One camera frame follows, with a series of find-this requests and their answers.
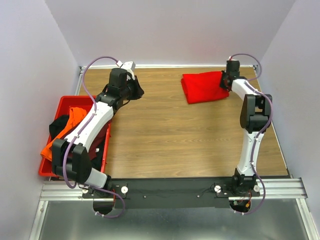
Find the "red t-shirt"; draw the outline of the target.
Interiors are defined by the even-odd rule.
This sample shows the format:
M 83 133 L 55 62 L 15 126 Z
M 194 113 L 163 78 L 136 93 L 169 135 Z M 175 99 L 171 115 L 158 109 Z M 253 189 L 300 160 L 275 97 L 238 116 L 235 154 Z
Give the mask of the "red t-shirt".
M 220 87 L 221 71 L 185 73 L 181 86 L 188 104 L 198 104 L 223 100 L 229 92 Z

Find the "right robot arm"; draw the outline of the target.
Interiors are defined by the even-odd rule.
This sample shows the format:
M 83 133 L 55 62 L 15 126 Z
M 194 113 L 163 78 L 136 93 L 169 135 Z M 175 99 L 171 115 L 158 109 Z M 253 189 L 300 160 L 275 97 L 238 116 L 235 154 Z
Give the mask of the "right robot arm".
M 240 62 L 232 58 L 226 61 L 220 87 L 237 94 L 242 100 L 239 123 L 243 129 L 243 144 L 230 183 L 230 191 L 241 196 L 252 191 L 256 185 L 259 149 L 273 116 L 272 96 L 260 92 L 248 79 L 240 76 Z

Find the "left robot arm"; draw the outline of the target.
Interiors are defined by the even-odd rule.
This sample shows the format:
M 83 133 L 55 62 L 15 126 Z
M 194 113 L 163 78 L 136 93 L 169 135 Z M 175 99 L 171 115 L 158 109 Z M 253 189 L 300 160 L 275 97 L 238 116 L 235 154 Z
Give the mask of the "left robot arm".
M 51 146 L 52 172 L 66 180 L 93 187 L 101 198 L 111 191 L 111 177 L 92 166 L 89 150 L 104 126 L 128 101 L 140 99 L 144 91 L 134 74 L 134 63 L 125 62 L 113 68 L 108 84 L 93 99 L 85 118 L 63 139 L 55 139 Z

